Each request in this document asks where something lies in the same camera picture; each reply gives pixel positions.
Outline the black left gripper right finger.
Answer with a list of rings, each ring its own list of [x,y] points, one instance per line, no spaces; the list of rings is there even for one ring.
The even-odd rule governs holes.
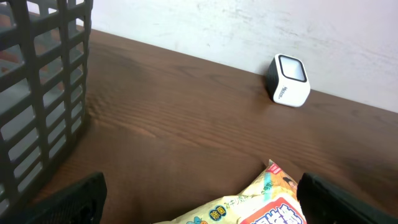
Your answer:
[[[307,223],[397,224],[397,218],[312,173],[299,180],[297,199]]]

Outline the yellow snack chip bag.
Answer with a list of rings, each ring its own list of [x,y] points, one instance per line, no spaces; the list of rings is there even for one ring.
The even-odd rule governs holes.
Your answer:
[[[191,224],[306,224],[297,183],[270,160],[242,192],[201,205],[169,223]]]

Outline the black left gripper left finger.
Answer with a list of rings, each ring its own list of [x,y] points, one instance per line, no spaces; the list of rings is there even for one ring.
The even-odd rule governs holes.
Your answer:
[[[28,208],[18,222],[96,224],[101,221],[106,196],[104,175],[95,172]]]

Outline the grey plastic mesh basket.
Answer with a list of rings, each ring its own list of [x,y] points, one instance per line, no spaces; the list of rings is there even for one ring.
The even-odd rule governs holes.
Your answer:
[[[22,210],[85,122],[93,2],[1,2],[1,215]]]

